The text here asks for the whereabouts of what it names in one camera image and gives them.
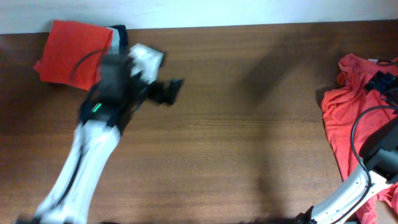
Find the orange t-shirt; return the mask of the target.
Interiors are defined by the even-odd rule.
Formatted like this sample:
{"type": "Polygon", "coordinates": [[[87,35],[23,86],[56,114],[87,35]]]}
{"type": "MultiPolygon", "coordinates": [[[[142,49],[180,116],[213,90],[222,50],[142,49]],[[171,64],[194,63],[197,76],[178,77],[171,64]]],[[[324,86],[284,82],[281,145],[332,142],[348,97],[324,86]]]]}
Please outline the orange t-shirt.
{"type": "MultiPolygon", "coordinates": [[[[356,118],[373,106],[387,106],[381,100],[380,93],[375,90],[366,93],[364,85],[378,71],[397,76],[397,67],[379,66],[376,60],[363,59],[354,54],[345,55],[338,65],[341,73],[337,81],[343,87],[325,92],[321,109],[327,140],[336,157],[341,177],[346,180],[358,165],[350,146],[351,130],[356,118]]],[[[372,133],[396,116],[392,110],[378,109],[361,118],[354,134],[357,152],[372,133]]],[[[377,200],[386,202],[397,214],[397,184],[382,190],[357,210],[356,216],[361,223],[377,223],[377,200]]]]}

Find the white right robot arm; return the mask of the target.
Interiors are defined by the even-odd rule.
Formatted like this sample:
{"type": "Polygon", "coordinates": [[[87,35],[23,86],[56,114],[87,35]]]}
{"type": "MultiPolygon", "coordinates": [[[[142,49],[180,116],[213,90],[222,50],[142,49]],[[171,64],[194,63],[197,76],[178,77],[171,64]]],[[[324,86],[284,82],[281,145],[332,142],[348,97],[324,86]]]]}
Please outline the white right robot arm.
{"type": "Polygon", "coordinates": [[[378,109],[397,111],[397,77],[377,72],[365,84],[367,91],[386,96],[386,106],[366,109],[355,120],[350,133],[351,150],[358,161],[355,170],[326,200],[296,216],[294,223],[344,223],[371,197],[397,183],[397,118],[386,123],[365,140],[360,152],[354,147],[354,134],[361,118],[378,109]]]}

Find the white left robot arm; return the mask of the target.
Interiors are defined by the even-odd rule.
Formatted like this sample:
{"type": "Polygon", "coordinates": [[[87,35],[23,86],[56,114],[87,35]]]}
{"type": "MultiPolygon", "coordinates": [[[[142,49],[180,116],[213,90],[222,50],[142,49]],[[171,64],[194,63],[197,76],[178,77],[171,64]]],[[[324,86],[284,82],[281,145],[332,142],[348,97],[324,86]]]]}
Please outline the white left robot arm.
{"type": "Polygon", "coordinates": [[[79,109],[71,151],[50,193],[32,218],[16,223],[87,223],[101,173],[133,114],[146,100],[174,104],[182,79],[157,80],[164,53],[108,55],[79,109]]]}

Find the folded navy garment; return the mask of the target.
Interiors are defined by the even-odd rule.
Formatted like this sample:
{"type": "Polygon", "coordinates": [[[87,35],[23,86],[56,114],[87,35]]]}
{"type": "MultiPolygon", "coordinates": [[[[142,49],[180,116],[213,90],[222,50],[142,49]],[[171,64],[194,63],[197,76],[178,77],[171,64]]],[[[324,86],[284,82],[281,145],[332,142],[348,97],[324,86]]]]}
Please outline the folded navy garment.
{"type": "Polygon", "coordinates": [[[120,36],[120,50],[119,54],[123,54],[127,51],[129,43],[128,43],[128,33],[125,25],[114,25],[110,26],[112,28],[115,28],[119,31],[119,36],[120,36]]]}

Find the folded grey garment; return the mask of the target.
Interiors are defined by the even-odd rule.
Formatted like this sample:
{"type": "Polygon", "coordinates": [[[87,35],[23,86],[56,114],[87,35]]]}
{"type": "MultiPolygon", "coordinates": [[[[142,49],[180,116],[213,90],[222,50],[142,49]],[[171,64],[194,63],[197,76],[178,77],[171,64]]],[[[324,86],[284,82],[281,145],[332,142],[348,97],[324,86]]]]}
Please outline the folded grey garment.
{"type": "Polygon", "coordinates": [[[120,50],[120,36],[119,31],[112,27],[107,27],[107,29],[112,31],[111,45],[108,50],[109,54],[118,54],[120,50]]]}

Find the folded orange shirt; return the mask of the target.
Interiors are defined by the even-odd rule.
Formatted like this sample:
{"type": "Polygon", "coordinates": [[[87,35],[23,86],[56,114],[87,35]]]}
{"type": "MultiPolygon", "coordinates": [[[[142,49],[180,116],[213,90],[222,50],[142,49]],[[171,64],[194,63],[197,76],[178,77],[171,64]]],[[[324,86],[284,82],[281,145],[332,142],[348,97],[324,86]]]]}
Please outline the folded orange shirt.
{"type": "Polygon", "coordinates": [[[34,70],[43,82],[89,90],[97,81],[98,64],[111,40],[112,31],[105,27],[55,20],[34,70]]]}

